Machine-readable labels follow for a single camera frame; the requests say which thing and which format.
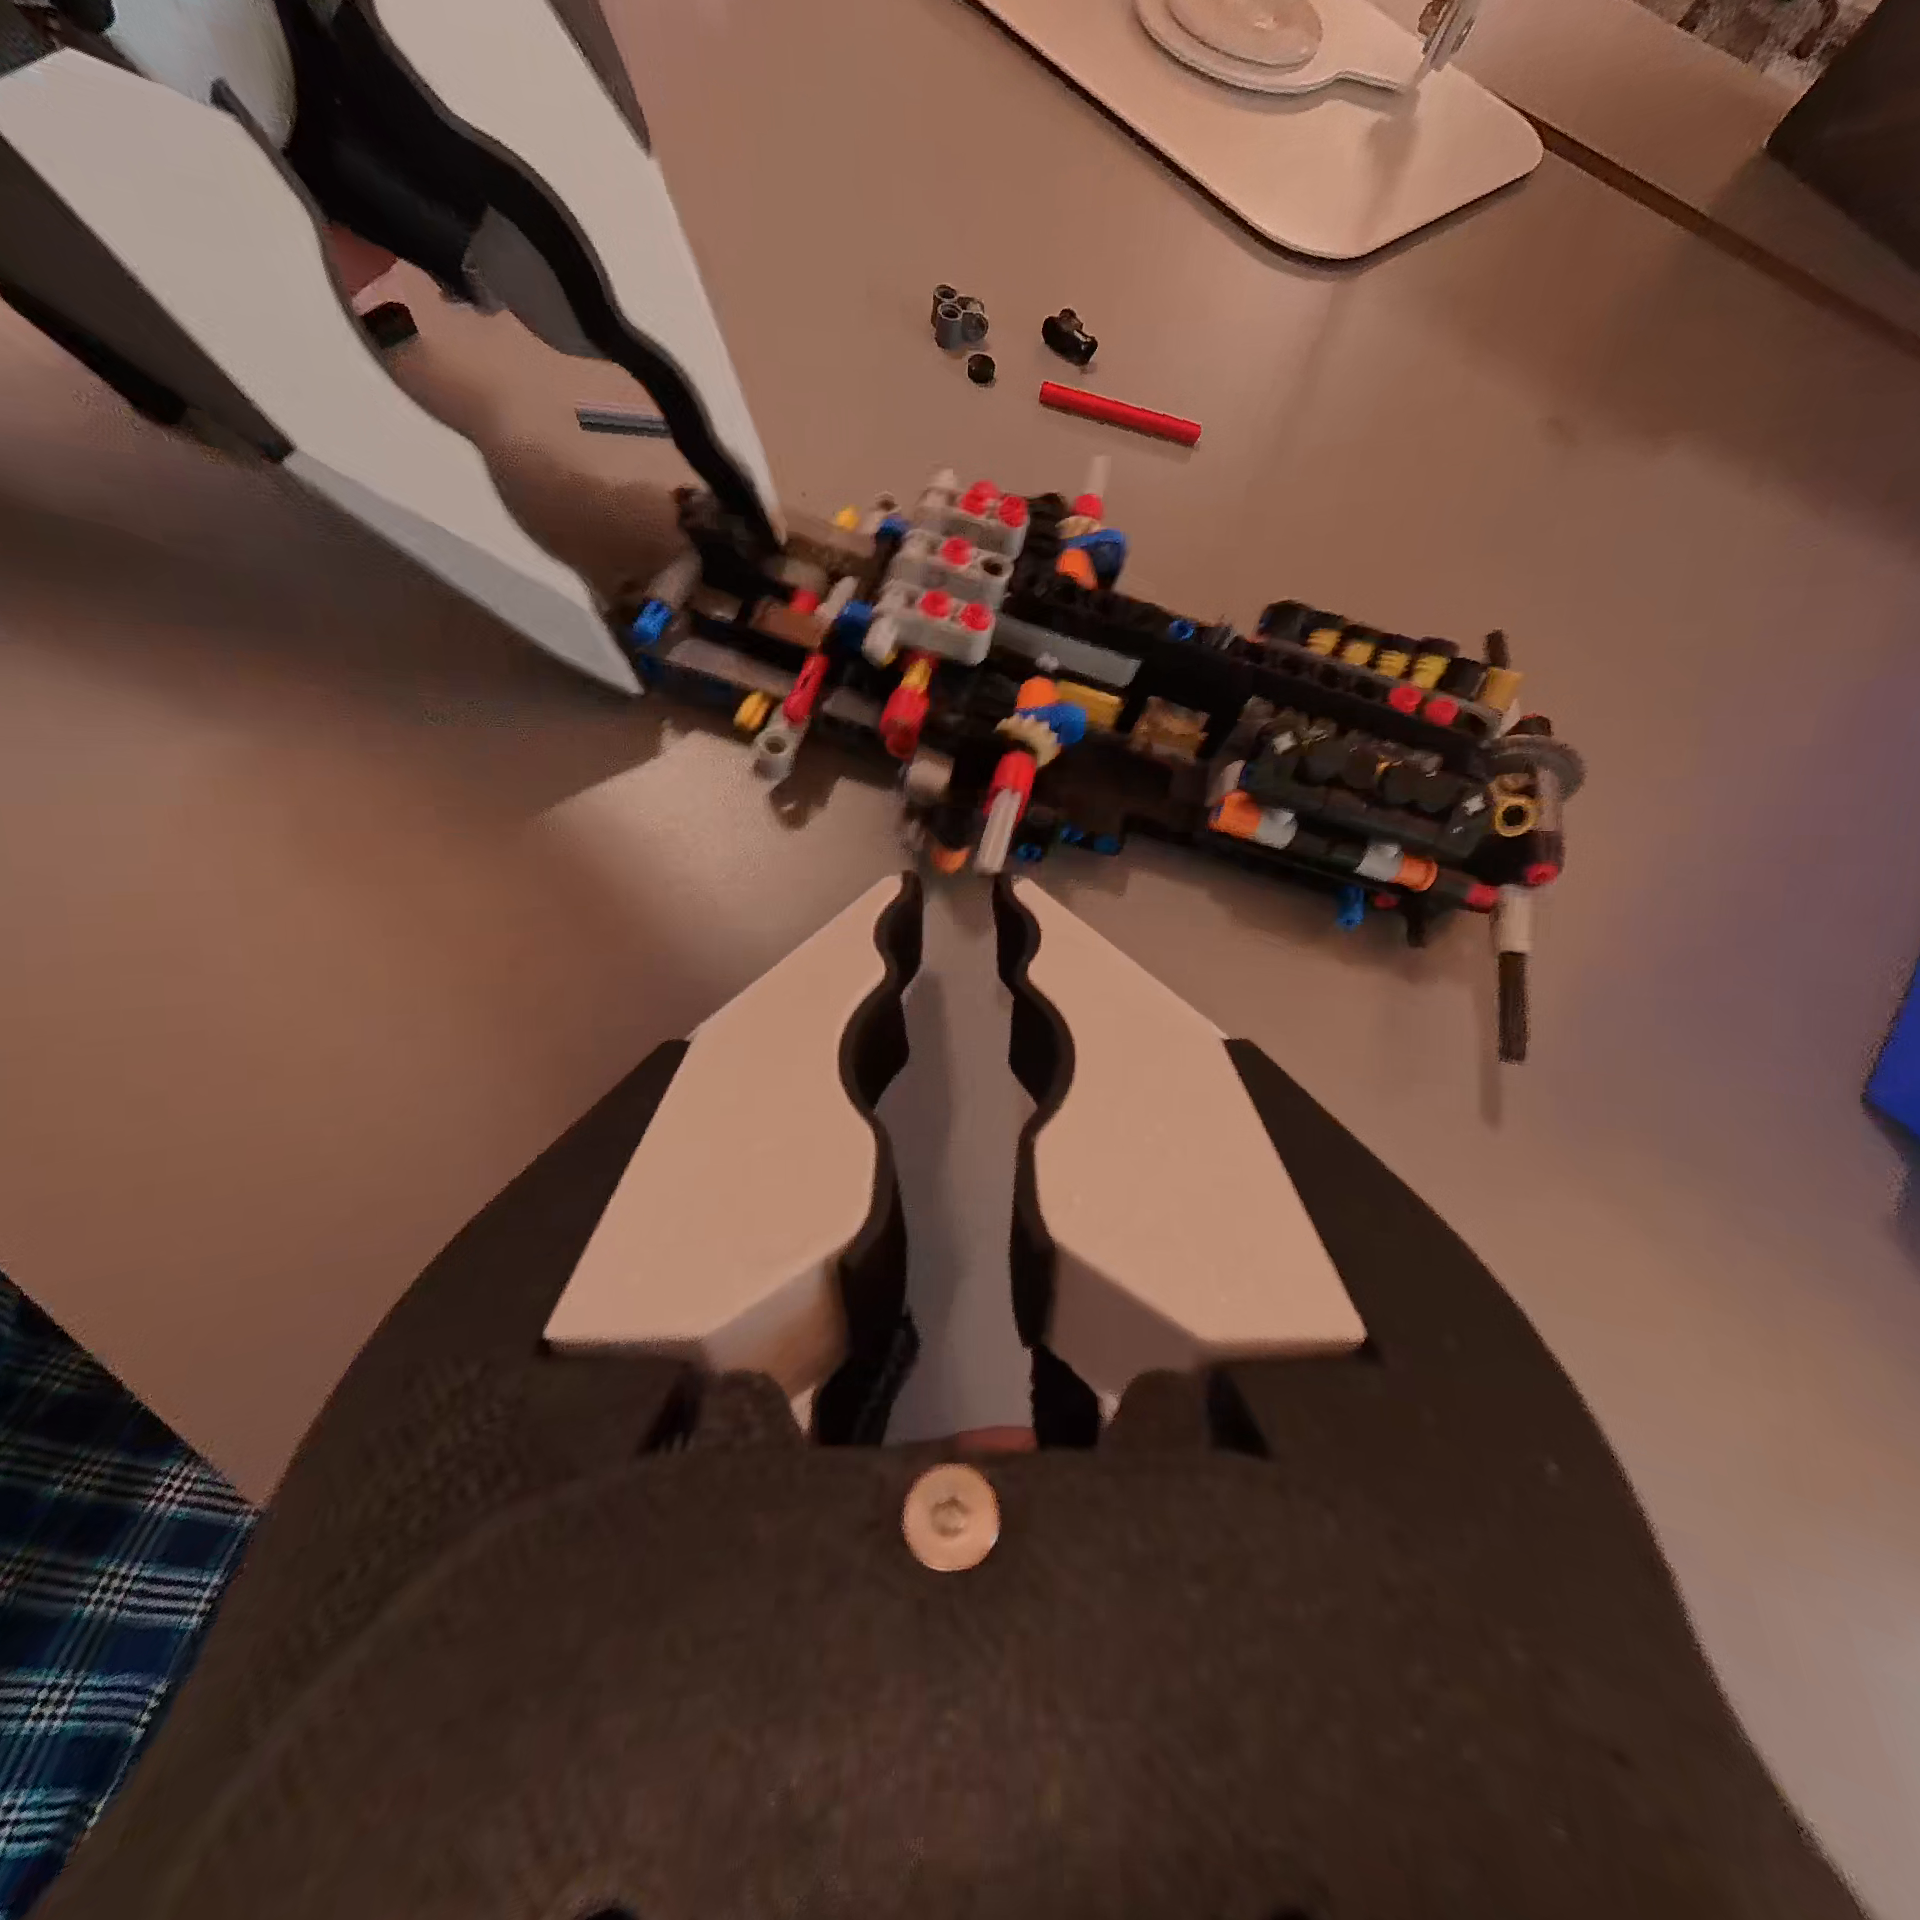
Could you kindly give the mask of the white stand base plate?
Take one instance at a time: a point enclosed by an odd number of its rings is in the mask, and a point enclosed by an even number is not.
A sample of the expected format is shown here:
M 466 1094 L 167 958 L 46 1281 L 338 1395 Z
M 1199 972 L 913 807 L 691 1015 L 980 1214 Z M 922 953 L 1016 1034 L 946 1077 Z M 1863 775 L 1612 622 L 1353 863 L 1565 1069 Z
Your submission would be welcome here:
M 1422 2 L 1374 2 L 1415 28 Z M 1260 98 L 1172 63 L 1133 2 L 977 2 L 1118 127 L 1304 261 L 1353 263 L 1524 184 L 1545 143 L 1459 55 L 1415 94 Z

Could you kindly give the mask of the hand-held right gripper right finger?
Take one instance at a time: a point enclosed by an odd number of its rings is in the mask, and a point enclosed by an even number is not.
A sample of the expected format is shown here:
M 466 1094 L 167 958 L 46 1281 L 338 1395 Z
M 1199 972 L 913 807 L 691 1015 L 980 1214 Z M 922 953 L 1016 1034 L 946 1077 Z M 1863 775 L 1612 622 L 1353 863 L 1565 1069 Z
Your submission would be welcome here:
M 1038 1428 L 1100 1428 L 1152 1370 L 1353 1355 L 1361 1312 L 1246 1064 L 1175 990 L 1029 879 L 994 890 L 1012 996 L 1008 1285 Z

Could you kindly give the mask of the lego technic car chassis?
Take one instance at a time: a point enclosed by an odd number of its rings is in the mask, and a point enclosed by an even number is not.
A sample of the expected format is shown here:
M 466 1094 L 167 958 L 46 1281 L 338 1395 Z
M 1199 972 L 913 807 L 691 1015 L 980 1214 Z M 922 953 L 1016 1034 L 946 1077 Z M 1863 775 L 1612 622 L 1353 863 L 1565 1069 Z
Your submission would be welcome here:
M 938 471 L 758 548 L 672 492 L 681 548 L 614 601 L 643 691 L 731 713 L 753 775 L 812 740 L 890 768 L 908 853 L 1008 876 L 1152 837 L 1299 885 L 1408 946 L 1493 926 L 1495 1053 L 1531 1050 L 1531 912 L 1585 757 L 1520 707 L 1508 641 L 1401 637 L 1304 601 L 1252 631 L 1119 589 L 1106 467 L 1065 492 Z

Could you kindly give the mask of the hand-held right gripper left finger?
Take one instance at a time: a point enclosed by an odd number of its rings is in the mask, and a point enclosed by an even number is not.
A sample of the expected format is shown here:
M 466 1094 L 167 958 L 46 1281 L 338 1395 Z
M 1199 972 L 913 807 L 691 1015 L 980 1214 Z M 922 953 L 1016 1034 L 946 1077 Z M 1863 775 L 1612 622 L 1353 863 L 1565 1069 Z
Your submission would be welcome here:
M 817 1440 L 885 1435 L 916 1328 L 877 1108 L 912 1053 L 922 953 L 925 887 L 903 872 L 691 1029 L 549 1312 L 549 1352 L 758 1370 Z

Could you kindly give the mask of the long red lego axle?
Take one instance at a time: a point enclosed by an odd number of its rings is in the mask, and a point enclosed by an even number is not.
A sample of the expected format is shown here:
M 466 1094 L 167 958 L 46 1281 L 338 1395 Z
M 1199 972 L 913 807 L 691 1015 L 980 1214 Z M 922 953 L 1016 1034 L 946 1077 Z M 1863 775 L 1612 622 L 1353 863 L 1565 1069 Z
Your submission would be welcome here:
M 1038 406 L 1062 418 L 1103 424 L 1156 444 L 1175 444 L 1182 449 L 1199 448 L 1206 435 L 1206 428 L 1193 418 L 1177 418 L 1172 412 L 1145 407 L 1118 396 L 1096 396 L 1052 380 L 1038 386 Z

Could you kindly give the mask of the black lego set box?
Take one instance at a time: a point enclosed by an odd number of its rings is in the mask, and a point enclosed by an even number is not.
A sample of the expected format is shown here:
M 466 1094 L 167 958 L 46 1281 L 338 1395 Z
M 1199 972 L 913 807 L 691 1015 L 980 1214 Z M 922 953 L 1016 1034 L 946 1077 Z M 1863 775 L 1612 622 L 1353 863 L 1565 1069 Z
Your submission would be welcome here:
M 1881 2 L 1765 141 L 1884 245 L 1915 245 L 1915 2 Z

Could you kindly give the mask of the blue plaid shirt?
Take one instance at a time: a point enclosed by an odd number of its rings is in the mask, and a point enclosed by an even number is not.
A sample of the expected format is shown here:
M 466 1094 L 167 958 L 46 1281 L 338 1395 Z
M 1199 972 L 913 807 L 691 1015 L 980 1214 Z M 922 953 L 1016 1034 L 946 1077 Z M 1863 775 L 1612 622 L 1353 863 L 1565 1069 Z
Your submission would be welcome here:
M 157 1733 L 256 1509 L 4 1281 L 4 1915 Z

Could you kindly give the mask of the blue plastic bin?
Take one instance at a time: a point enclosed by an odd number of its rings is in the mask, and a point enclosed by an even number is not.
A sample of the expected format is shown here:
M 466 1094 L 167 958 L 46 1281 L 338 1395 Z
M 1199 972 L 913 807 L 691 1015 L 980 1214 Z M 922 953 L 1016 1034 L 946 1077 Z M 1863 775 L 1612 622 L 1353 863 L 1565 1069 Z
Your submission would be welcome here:
M 1915 963 L 1863 1075 L 1861 1108 L 1901 1155 L 1906 1184 L 1915 1187 Z

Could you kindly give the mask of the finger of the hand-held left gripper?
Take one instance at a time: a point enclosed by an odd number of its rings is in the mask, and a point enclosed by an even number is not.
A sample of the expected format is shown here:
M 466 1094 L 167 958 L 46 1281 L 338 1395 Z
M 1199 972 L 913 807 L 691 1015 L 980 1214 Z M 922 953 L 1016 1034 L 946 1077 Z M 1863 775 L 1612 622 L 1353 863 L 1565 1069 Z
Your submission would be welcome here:
M 773 548 L 776 484 L 634 88 L 551 2 L 336 2 L 342 83 L 436 198 L 493 237 L 473 269 L 556 348 L 621 364 L 707 492 Z
M 4 303 L 149 418 L 271 465 L 551 660 L 637 696 L 597 594 L 387 374 L 300 186 L 245 116 L 100 60 L 5 73 Z

